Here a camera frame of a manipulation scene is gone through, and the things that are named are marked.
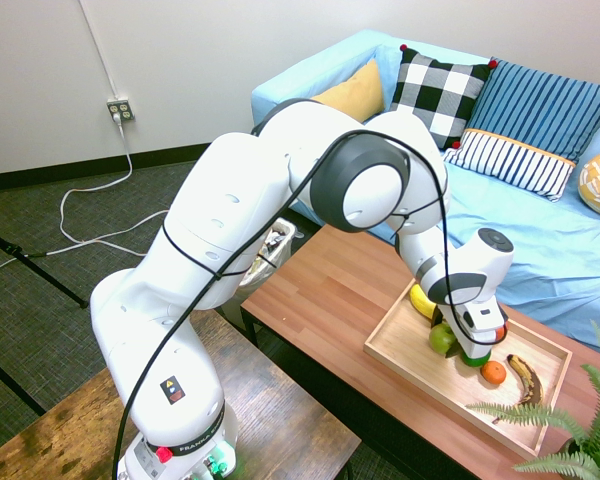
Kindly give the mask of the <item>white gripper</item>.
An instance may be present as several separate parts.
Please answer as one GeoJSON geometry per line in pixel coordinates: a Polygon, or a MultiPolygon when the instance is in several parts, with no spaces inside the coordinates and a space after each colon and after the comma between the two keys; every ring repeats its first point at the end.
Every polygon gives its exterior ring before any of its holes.
{"type": "Polygon", "coordinates": [[[506,326],[508,316],[497,302],[456,305],[452,314],[452,330],[459,343],[446,351],[452,358],[462,350],[464,359],[487,359],[499,342],[497,332],[506,326]]]}

